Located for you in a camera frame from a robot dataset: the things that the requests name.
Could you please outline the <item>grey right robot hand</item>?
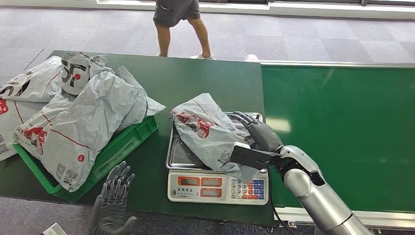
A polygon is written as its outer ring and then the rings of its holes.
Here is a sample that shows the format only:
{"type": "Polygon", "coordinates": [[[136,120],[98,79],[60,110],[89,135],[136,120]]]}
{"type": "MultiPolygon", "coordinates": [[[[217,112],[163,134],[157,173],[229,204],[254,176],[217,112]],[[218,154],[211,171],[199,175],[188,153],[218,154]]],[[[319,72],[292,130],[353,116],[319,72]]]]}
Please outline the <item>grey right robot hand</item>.
{"type": "Polygon", "coordinates": [[[269,125],[239,111],[235,111],[229,116],[238,120],[249,133],[248,147],[235,143],[230,162],[258,170],[279,164],[283,144],[269,125]]]}

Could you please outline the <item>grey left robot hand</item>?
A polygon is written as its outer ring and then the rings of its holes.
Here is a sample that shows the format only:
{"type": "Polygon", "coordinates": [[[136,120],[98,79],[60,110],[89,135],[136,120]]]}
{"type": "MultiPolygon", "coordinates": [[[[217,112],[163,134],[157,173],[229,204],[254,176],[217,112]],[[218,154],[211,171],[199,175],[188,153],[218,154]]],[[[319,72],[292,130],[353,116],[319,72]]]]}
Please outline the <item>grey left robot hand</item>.
{"type": "Polygon", "coordinates": [[[126,218],[127,197],[135,174],[125,161],[108,174],[97,196],[90,218],[89,235],[131,235],[138,225],[135,216],[126,218]]]}

